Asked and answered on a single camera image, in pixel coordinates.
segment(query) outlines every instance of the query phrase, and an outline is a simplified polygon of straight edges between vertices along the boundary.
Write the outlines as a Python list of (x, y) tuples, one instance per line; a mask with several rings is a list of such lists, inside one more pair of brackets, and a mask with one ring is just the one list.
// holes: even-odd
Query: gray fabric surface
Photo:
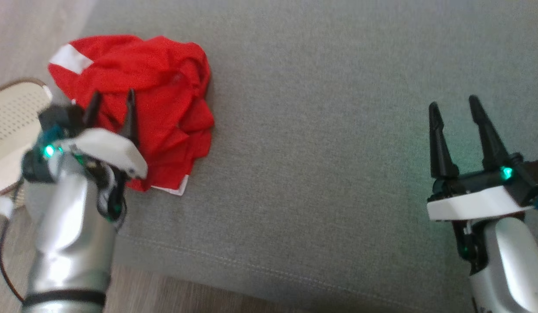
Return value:
[(103, 0), (82, 36), (113, 33), (200, 44), (216, 121), (183, 197), (128, 192), (118, 262), (314, 311), (471, 311), (426, 215), (427, 108), (463, 172), (472, 93), (538, 158), (538, 1)]

